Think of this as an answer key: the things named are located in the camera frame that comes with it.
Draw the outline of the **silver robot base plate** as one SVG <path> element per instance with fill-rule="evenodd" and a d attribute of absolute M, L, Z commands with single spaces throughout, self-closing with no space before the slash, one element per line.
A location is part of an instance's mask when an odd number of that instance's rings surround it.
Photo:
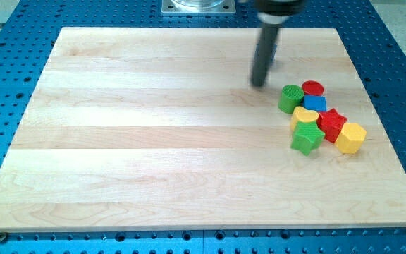
<path fill-rule="evenodd" d="M 163 14 L 234 14 L 235 0 L 161 0 Z"/>

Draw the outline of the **black robot arm end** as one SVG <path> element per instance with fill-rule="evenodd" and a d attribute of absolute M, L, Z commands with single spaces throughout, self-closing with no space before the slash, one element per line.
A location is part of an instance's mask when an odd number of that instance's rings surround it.
<path fill-rule="evenodd" d="M 269 25 L 280 25 L 289 17 L 300 13 L 306 0 L 254 0 L 258 19 Z"/>

